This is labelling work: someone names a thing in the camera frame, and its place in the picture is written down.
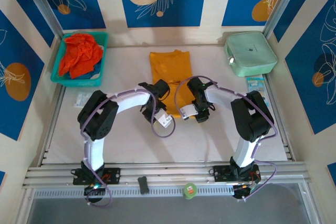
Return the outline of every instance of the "metal frame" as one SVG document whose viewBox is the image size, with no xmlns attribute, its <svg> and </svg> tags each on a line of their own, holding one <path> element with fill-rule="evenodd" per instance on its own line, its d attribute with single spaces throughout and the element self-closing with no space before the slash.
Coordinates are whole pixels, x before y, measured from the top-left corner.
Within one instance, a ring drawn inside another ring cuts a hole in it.
<svg viewBox="0 0 336 224">
<path fill-rule="evenodd" d="M 62 39 L 64 33 L 47 0 L 33 0 L 54 35 Z"/>
<path fill-rule="evenodd" d="M 54 13 L 46 0 L 34 0 L 39 10 L 43 14 L 47 23 L 58 37 L 63 36 L 63 30 L 57 21 Z M 271 13 L 264 29 L 265 37 L 269 37 L 280 16 L 285 10 L 289 0 L 279 0 L 274 11 Z M 275 103 L 272 93 L 271 83 L 267 75 L 264 80 L 270 103 L 274 110 L 275 118 L 278 123 L 279 132 L 281 134 L 284 148 L 288 154 L 289 161 L 275 162 L 278 165 L 278 173 L 272 179 L 272 183 L 298 183 L 302 194 L 307 213 L 312 223 L 323 223 L 323 219 L 319 216 L 321 213 L 313 191 L 310 188 L 310 177 L 304 162 L 295 161 L 295 155 L 292 146 L 286 135 L 286 130 L 281 121 L 279 110 Z M 14 223 L 26 223 L 30 212 L 31 204 L 37 190 L 46 188 L 56 188 L 56 190 L 78 190 L 82 186 L 74 186 L 72 184 L 73 175 L 70 171 L 79 168 L 80 164 L 71 165 L 44 165 L 44 154 L 49 151 L 51 139 L 55 130 L 59 111 L 66 88 L 58 86 L 54 95 L 53 116 L 50 118 L 49 128 L 44 137 L 42 150 L 38 159 L 37 167 L 30 167 L 27 171 L 26 178 L 23 183 L 22 202 L 17 213 Z M 106 164 L 106 167 L 121 168 L 121 178 L 119 185 L 110 185 L 112 189 L 117 188 L 134 188 L 138 187 L 137 178 L 146 176 L 150 186 L 156 187 L 172 187 L 185 185 L 186 181 L 193 182 L 199 186 L 214 187 L 214 177 L 210 175 L 209 170 L 214 165 L 227 165 L 227 162 L 206 162 L 206 163 L 159 163 L 159 164 Z M 261 171 L 261 183 L 273 173 L 274 168 L 270 165 L 259 165 Z M 233 185 L 235 183 L 222 183 L 222 185 Z"/>
<path fill-rule="evenodd" d="M 290 0 L 278 0 L 277 1 L 275 8 L 271 12 L 266 22 L 264 31 L 262 31 L 262 33 L 267 39 L 269 39 L 271 34 L 273 33 L 273 30 L 276 24 L 278 23 L 280 17 L 282 16 L 283 12 L 285 11 L 289 1 Z"/>
</svg>

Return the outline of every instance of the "green tape roll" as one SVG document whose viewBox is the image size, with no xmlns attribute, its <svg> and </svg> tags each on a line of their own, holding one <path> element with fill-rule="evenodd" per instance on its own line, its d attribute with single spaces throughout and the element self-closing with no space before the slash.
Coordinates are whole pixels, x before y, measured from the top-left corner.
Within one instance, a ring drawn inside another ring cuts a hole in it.
<svg viewBox="0 0 336 224">
<path fill-rule="evenodd" d="M 197 187 L 193 183 L 188 183 L 184 186 L 183 197 L 185 199 L 192 199 L 197 194 Z"/>
</svg>

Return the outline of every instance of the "teal plastic basket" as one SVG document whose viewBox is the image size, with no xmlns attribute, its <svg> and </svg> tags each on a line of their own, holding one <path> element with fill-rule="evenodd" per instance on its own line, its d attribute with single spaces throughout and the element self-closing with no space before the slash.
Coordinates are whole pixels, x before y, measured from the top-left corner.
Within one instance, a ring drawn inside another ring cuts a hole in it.
<svg viewBox="0 0 336 224">
<path fill-rule="evenodd" d="M 66 52 L 66 49 L 67 49 L 67 45 L 64 42 L 64 39 L 70 37 L 73 34 L 91 34 L 91 35 L 94 36 L 96 42 L 100 46 L 104 46 L 103 57 L 101 59 L 100 74 L 99 74 L 98 78 L 77 80 L 77 79 L 69 79 L 67 77 L 67 75 L 64 75 L 62 77 L 58 75 L 59 64 L 61 62 L 61 59 L 65 55 L 65 52 Z M 96 86 L 100 86 L 102 78 L 103 78 L 105 54 L 106 54 L 106 50 L 107 50 L 108 39 L 109 39 L 109 35 L 107 33 L 103 32 L 103 31 L 88 31 L 88 32 L 82 32 L 82 33 L 64 34 L 64 36 L 62 38 L 62 41 L 61 41 L 61 44 L 59 46 L 58 52 L 57 52 L 54 68 L 52 69 L 52 73 L 51 73 L 51 77 L 50 77 L 51 81 L 56 82 L 56 83 L 60 83 L 60 84 L 62 84 L 64 86 L 67 86 L 67 87 L 96 87 Z"/>
</svg>

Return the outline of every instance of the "white label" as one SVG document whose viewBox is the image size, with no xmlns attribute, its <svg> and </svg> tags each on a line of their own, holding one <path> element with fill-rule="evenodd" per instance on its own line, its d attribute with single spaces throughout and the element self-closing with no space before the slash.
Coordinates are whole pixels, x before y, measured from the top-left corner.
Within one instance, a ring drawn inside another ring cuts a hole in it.
<svg viewBox="0 0 336 224">
<path fill-rule="evenodd" d="M 89 98 L 91 97 L 91 95 L 92 95 L 92 93 L 79 92 L 78 95 L 77 95 L 77 99 L 76 99 L 74 107 L 75 108 L 83 108 L 84 105 L 89 100 Z"/>
</svg>

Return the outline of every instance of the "mint green case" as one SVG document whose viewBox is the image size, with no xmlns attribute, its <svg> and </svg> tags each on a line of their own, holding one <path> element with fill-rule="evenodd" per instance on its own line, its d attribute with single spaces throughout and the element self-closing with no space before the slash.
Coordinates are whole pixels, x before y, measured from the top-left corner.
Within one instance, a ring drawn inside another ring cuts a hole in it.
<svg viewBox="0 0 336 224">
<path fill-rule="evenodd" d="M 278 59 L 259 31 L 232 34 L 224 51 L 235 75 L 239 77 L 270 73 Z"/>
</svg>

